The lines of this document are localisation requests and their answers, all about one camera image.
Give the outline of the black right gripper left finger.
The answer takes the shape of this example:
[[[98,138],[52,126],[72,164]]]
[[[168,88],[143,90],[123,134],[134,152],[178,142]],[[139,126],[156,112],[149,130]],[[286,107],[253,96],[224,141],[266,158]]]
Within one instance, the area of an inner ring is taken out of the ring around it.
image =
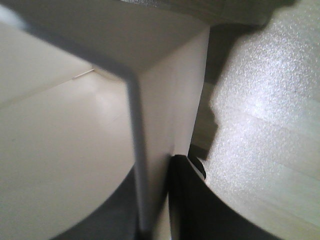
[[[93,213],[55,240],[136,240],[138,206],[132,169],[114,193]]]

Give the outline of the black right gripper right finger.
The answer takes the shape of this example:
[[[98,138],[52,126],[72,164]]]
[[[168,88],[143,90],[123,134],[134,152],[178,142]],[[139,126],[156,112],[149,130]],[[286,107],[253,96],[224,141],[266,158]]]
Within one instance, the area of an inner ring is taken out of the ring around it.
[[[168,168],[168,197],[173,240],[271,240],[221,201],[185,155],[175,155]]]

